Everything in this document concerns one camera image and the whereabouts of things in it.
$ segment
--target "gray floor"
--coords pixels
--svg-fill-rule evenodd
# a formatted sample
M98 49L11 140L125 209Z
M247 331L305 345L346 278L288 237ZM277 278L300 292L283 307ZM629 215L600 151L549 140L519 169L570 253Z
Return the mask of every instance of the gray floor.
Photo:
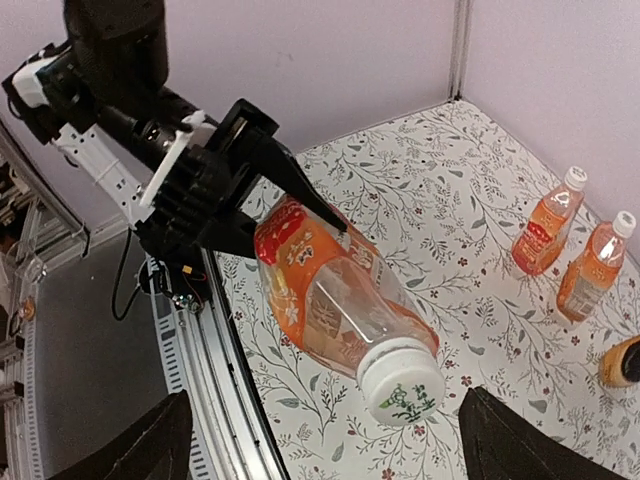
M117 322L110 298L124 235L43 282L37 300L37 413L47 477L116 437L167 395L151 302L140 294ZM121 309L143 261L134 237Z

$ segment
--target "black cable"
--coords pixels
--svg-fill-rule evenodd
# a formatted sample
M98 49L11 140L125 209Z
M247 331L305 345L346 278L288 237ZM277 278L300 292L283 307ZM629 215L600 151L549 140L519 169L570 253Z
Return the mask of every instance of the black cable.
M202 298L200 298L200 295L198 295L198 291L195 288L193 288L193 285L191 285L191 282L189 282L189 277L187 277L186 273L182 272L182 276L184 277L184 281L187 283L191 291L196 296L196 299L198 300L198 311L202 310L202 307L203 307Z
M64 157L64 159L67 161L67 163L68 163L69 165L71 165L73 168L78 168L78 164L77 164L77 163L73 163L73 162L71 161L71 159L70 159L68 156L63 155L63 157Z
M13 115L18 120L22 120L22 117L16 112L16 106L13 104L11 99L7 96L7 108L9 109L9 113Z
M22 327L22 317L19 315L19 310L16 310L9 319L9 336L15 337L20 331L20 327Z
M124 270L124 264L127 260L127 254L129 253L130 246L131 246L131 229L127 230L127 239L124 242L122 257L120 258L120 264L118 265L118 271L116 272L116 279L113 283L113 293L111 294L111 314L113 315L113 318L115 318L119 322L125 319L125 317L129 313L129 310L133 306L133 302L135 301L136 297L140 293L140 285L138 284L138 286L131 293L131 296L129 297L129 301L127 302L127 306L124 308L124 312L122 312L122 315L118 315L117 308L116 308L116 303L118 299L118 289L120 287L120 279L122 278L122 271Z
M87 240L84 242L84 250L82 251L82 255L80 255L80 258L87 258L87 255L89 255L89 247L91 246L91 232L84 226L82 227L82 229L87 234Z

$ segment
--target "clear plastic bottle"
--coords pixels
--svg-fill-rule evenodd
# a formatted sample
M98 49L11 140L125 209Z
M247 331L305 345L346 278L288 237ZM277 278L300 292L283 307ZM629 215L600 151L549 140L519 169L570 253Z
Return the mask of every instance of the clear plastic bottle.
M586 182L585 171L571 167L564 182L538 202L511 248L513 260L522 272L540 275L558 258L582 205Z
M563 327L573 329L585 321L611 288L635 228L635 217L621 211L613 222L603 222L591 233L584 251L569 265L556 297L555 317Z
M282 330L319 363L355 378L376 420L407 425L440 406L438 336L355 228L340 233L285 197L255 241Z

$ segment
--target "table surface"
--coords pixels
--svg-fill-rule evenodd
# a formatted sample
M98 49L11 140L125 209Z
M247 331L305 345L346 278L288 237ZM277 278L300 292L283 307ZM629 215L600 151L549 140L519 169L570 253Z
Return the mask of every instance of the table surface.
M370 237L441 337L447 379L438 412L385 427L353 380L318 365L281 333L256 263L221 267L256 385L291 477L301 480L466 478L457 411L484 385L545 434L628 478L640 476L636 388L603 388L598 361L638 334L640 278L627 258L587 324L563 331L547 301L596 224L585 208L543 276L515 280L509 247L557 178L466 102L413 114L299 157L315 187ZM280 192L247 205L262 217Z

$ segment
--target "bottle cap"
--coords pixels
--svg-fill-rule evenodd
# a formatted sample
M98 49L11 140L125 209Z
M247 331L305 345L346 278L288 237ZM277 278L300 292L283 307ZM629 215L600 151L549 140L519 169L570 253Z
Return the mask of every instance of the bottle cap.
M618 212L613 221L613 231L622 238L629 238L636 228L636 217L624 210Z
M572 190L581 192L587 183L587 178L587 172L580 167L573 166L567 170L564 176L564 183Z
M360 362L357 379L369 413L385 425L424 420L445 394L436 359L414 338L393 338L373 347Z

